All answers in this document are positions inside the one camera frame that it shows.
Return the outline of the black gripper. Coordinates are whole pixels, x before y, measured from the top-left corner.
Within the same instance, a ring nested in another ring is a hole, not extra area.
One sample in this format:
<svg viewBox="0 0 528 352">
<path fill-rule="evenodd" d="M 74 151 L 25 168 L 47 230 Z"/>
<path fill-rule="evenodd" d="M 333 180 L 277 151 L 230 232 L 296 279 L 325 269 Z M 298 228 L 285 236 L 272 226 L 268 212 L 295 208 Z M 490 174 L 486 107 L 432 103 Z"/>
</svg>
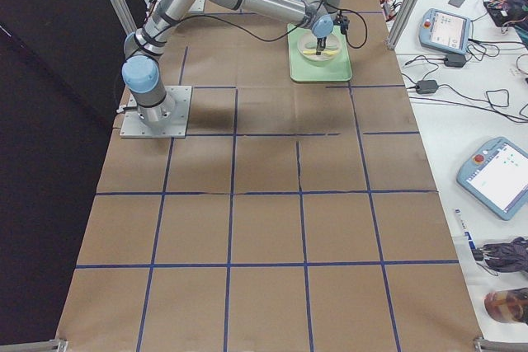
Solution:
<svg viewBox="0 0 528 352">
<path fill-rule="evenodd" d="M 317 38 L 316 55 L 321 55 L 322 50 L 320 49 L 325 49 L 325 48 L 326 48 L 326 38 L 325 37 Z"/>
</svg>

